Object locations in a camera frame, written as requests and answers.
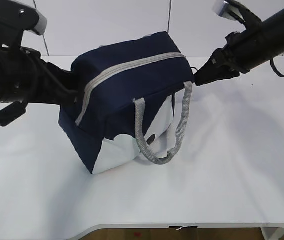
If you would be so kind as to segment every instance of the gray zipper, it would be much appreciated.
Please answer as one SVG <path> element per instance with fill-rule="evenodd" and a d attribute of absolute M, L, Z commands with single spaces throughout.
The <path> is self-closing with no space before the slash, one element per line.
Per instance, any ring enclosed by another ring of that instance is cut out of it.
<path fill-rule="evenodd" d="M 115 76 L 119 73 L 125 72 L 127 70 L 135 69 L 135 68 L 142 67 L 142 66 L 145 66 L 145 65 L 148 65 L 148 64 L 153 64 L 153 63 L 160 62 L 160 61 L 163 61 L 163 60 L 175 59 L 175 58 L 185 58 L 185 56 L 180 52 L 168 52 L 168 53 L 164 53 L 164 54 L 160 54 L 160 55 L 156 55 L 156 56 L 151 56 L 151 57 L 147 57 L 147 58 L 143 58 L 143 59 L 139 59 L 139 60 L 135 60 L 135 61 L 125 62 L 125 63 L 119 64 L 119 65 L 110 67 L 110 68 L 104 70 L 103 72 L 101 72 L 101 74 L 99 76 L 97 76 L 92 81 L 90 81 L 85 87 L 83 107 L 82 107 L 81 114 L 78 116 L 78 118 L 75 122 L 76 125 L 79 126 L 81 124 L 81 121 L 82 121 L 82 119 L 83 119 L 83 117 L 86 114 L 86 111 L 88 109 L 91 94 L 97 86 L 104 83 L 109 78 L 111 78 L 111 77 L 113 77 L 113 76 Z"/>

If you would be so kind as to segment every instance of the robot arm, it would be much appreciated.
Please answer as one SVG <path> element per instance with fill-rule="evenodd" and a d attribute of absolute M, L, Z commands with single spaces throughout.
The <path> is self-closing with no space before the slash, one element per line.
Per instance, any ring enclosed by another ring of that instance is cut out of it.
<path fill-rule="evenodd" d="M 218 1 L 214 10 L 221 17 L 244 24 L 246 30 L 226 37 L 225 47 L 215 50 L 195 74 L 197 86 L 247 74 L 284 53 L 284 9 L 264 22 L 235 0 Z"/>
<path fill-rule="evenodd" d="M 47 20 L 36 9 L 13 0 L 0 0 L 0 103 L 12 103 L 0 111 L 0 126 L 26 113 L 29 103 L 74 104 L 77 77 L 41 60 L 41 54 L 21 47 L 24 31 L 39 36 Z"/>

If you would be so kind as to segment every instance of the insulated bag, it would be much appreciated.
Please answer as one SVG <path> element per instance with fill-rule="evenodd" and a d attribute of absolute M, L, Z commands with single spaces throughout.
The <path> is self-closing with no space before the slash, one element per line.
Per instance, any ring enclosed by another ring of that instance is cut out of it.
<path fill-rule="evenodd" d="M 189 118 L 194 75 L 168 33 L 103 46 L 79 56 L 77 103 L 62 107 L 59 124 L 92 174 L 140 154 L 163 165 L 178 153 Z M 175 93 L 185 89 L 176 145 L 158 158 L 152 143 L 171 126 Z"/>

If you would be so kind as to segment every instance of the white table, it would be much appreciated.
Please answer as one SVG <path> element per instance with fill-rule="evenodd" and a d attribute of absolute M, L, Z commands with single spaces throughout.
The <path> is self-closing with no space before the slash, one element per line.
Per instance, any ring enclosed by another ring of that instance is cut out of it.
<path fill-rule="evenodd" d="M 45 59 L 69 68 L 74 57 Z M 206 60 L 190 58 L 195 67 Z M 277 64 L 284 68 L 284 57 Z M 165 166 L 135 160 L 92 176 L 58 116 L 58 107 L 34 104 L 0 127 L 0 240 L 79 239 L 102 228 L 284 228 L 284 79 L 268 64 L 194 87 L 183 147 Z"/>

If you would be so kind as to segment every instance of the gray strap handle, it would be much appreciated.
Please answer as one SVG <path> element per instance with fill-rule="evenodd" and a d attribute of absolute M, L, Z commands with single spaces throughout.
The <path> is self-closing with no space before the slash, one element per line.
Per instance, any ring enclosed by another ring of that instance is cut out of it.
<path fill-rule="evenodd" d="M 146 101 L 144 98 L 135 100 L 135 138 L 137 145 L 140 148 L 141 153 L 148 159 L 150 162 L 156 165 L 165 165 L 168 164 L 174 156 L 180 151 L 186 127 L 189 120 L 191 96 L 192 96 L 192 82 L 188 81 L 184 83 L 185 93 L 182 103 L 182 114 L 181 121 L 176 129 L 176 145 L 174 148 L 170 149 L 167 152 L 167 157 L 158 158 L 153 150 L 150 148 L 149 144 L 145 140 L 145 137 L 142 133 L 142 123 L 146 110 Z"/>

